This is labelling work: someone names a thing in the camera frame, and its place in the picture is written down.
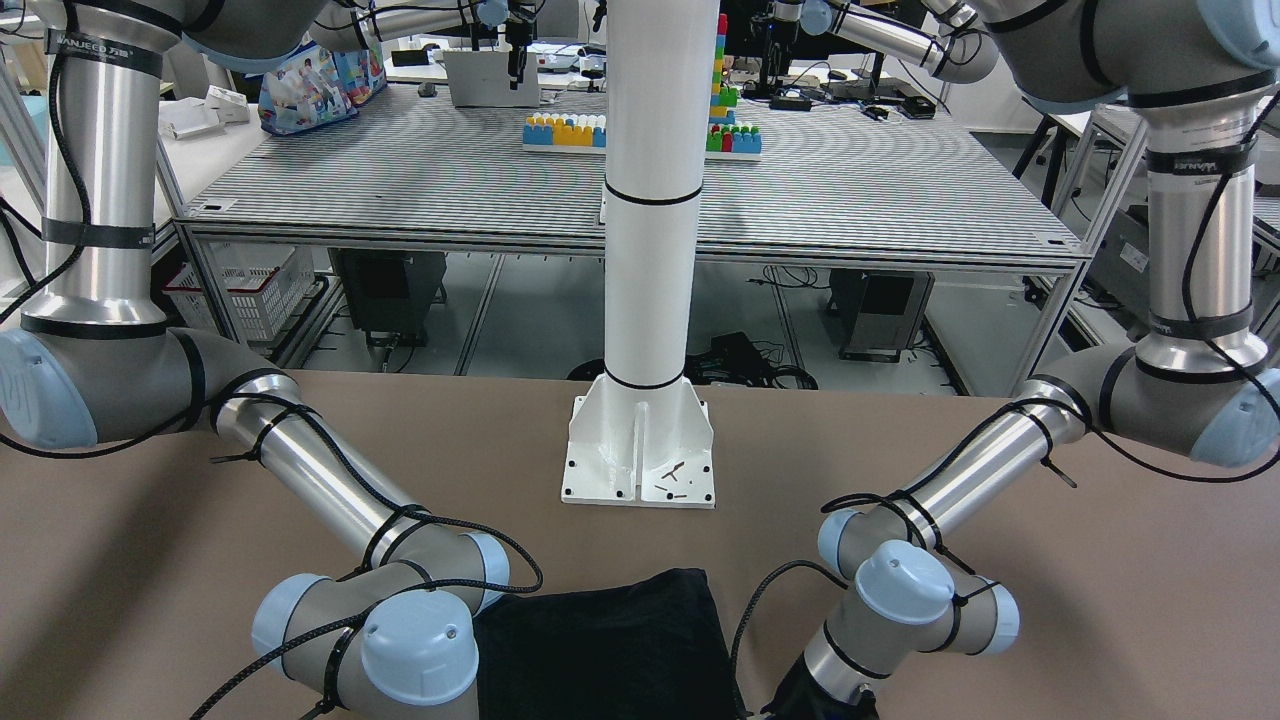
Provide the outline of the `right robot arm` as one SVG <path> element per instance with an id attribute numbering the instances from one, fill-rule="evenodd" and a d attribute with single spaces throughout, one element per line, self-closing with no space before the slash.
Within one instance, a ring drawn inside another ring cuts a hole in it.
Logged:
<path id="1" fill-rule="evenodd" d="M 355 452 L 252 350 L 170 328 L 150 297 L 152 170 L 163 56 L 188 41 L 241 70 L 270 70 L 307 32 L 348 47 L 347 1 L 37 1 L 51 60 L 42 240 L 47 274 L 3 332 L 3 411 L 15 448 L 88 459 L 151 437 L 211 430 L 243 446 L 362 552 L 347 577 L 298 575 L 262 601 L 262 667 L 320 694 L 316 714 L 476 719 L 474 619 L 509 583 L 512 539 L 440 518 Z"/>

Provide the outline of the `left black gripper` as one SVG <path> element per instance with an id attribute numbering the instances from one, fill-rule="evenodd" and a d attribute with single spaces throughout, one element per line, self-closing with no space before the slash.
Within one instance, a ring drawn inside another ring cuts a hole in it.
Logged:
<path id="1" fill-rule="evenodd" d="M 832 698 L 803 660 L 788 669 L 771 700 L 771 719 L 879 719 L 876 694 L 861 692 L 852 701 Z"/>

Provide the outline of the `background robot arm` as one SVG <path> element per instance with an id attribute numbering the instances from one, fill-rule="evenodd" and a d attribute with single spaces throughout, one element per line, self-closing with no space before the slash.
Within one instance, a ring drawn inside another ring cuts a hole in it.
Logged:
<path id="1" fill-rule="evenodd" d="M 1000 59 L 977 12 L 964 1 L 924 1 L 938 22 L 937 35 L 906 26 L 855 3 L 771 1 L 765 15 L 808 35 L 835 35 L 920 67 L 943 83 L 970 85 L 986 78 Z"/>

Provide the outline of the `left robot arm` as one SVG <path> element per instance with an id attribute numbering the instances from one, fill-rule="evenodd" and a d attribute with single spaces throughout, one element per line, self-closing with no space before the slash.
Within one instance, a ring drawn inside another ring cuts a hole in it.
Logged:
<path id="1" fill-rule="evenodd" d="M 1275 1 L 974 1 L 1028 101 L 1078 111 L 1124 97 L 1148 127 L 1149 331 L 1029 377 L 911 484 L 824 506 L 819 548 L 847 592 L 764 707 L 767 719 L 873 719 L 910 653 L 998 653 L 1011 593 L 946 536 L 1034 464 L 1094 433 L 1265 471 L 1277 372 L 1251 329 L 1260 101 L 1277 95 Z"/>

